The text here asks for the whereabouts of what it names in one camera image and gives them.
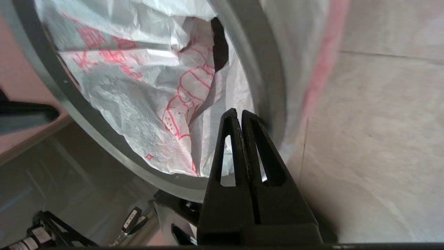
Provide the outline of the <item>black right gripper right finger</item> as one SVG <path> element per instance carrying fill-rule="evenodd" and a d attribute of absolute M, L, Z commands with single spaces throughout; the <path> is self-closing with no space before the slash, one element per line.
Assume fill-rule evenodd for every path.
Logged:
<path fill-rule="evenodd" d="M 255 221 L 262 226 L 317 225 L 262 120 L 244 110 L 242 134 Z"/>

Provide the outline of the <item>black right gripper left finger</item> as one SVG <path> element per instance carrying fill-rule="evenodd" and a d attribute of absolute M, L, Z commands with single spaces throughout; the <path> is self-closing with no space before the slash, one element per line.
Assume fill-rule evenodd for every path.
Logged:
<path fill-rule="evenodd" d="M 225 138 L 233 150 L 235 185 L 221 184 Z M 247 244 L 254 226 L 254 211 L 247 173 L 245 144 L 236 109 L 224 112 L 220 120 L 212 168 L 200 212 L 198 244 Z"/>

